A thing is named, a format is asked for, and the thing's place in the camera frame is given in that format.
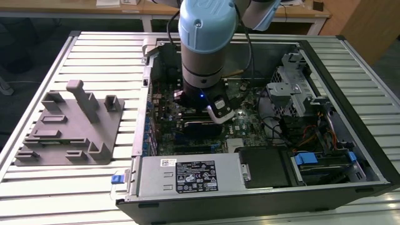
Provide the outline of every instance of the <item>motherboard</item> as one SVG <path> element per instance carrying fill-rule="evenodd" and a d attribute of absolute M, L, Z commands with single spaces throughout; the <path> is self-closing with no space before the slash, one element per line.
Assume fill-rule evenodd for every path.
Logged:
<path fill-rule="evenodd" d="M 224 82 L 231 97 L 248 88 L 241 79 L 225 79 Z M 180 80 L 176 84 L 153 84 L 159 156 L 228 153 L 236 147 L 268 145 L 256 108 L 261 88 L 251 88 L 245 101 L 235 110 L 235 118 L 224 124 L 211 121 L 205 109 L 185 108 L 173 102 L 173 90 L 179 88 Z"/>

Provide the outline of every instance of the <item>blue latch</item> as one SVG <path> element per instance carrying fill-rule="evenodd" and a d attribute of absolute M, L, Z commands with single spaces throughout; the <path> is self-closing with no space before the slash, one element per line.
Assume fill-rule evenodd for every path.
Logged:
<path fill-rule="evenodd" d="M 349 151 L 349 159 L 351 159 L 351 162 L 356 162 L 357 161 L 357 157 L 356 157 L 356 154 L 352 152 L 352 151 Z"/>
<path fill-rule="evenodd" d="M 317 157 L 312 152 L 299 153 L 295 156 L 295 160 L 297 165 L 319 163 Z"/>
<path fill-rule="evenodd" d="M 111 184 L 123 184 L 125 180 L 125 176 L 124 175 L 113 175 L 111 177 Z"/>

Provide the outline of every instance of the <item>table leg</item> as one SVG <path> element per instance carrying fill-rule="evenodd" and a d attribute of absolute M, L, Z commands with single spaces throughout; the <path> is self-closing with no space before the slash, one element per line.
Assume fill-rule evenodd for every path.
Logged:
<path fill-rule="evenodd" d="M 325 24 L 327 18 L 316 18 L 307 35 L 319 35 L 320 30 L 323 29 L 323 26 Z"/>
<path fill-rule="evenodd" d="M 151 15 L 141 15 L 141 23 L 143 23 L 143 30 L 144 32 L 152 32 L 152 26 L 151 26 L 151 20 L 152 16 Z"/>

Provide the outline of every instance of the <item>sticker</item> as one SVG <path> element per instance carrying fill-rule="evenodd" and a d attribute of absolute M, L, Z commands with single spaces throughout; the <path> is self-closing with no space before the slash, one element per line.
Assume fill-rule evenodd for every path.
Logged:
<path fill-rule="evenodd" d="M 215 161 L 176 163 L 176 192 L 179 194 L 217 190 Z"/>
<path fill-rule="evenodd" d="M 175 166 L 175 164 L 176 164 L 175 158 L 161 159 L 160 166 Z"/>
<path fill-rule="evenodd" d="M 123 10 L 123 13 L 139 13 L 137 10 Z"/>

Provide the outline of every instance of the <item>wooden desk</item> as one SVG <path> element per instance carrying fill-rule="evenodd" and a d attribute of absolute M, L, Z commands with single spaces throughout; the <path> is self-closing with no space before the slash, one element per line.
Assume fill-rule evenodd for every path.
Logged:
<path fill-rule="evenodd" d="M 119 8 L 96 8 L 96 0 L 0 0 L 0 16 L 41 18 L 141 19 L 145 32 L 152 32 L 153 19 L 169 19 L 176 9 L 141 0 L 139 5 Z M 276 12 L 273 22 L 312 23 L 309 35 L 317 35 L 331 13 L 307 9 L 304 6 L 287 7 Z"/>
<path fill-rule="evenodd" d="M 280 7 L 276 11 L 273 22 L 312 23 L 308 35 L 317 35 L 327 19 L 331 17 L 331 13 L 327 9 L 323 12 L 312 10 L 308 6 L 312 6 L 312 0 L 305 0 L 305 4 L 301 6 L 288 6 L 287 13 L 285 9 Z M 141 9 L 141 13 L 147 17 L 145 20 L 169 19 L 176 11 L 176 8 L 156 4 L 148 0 L 144 1 Z"/>

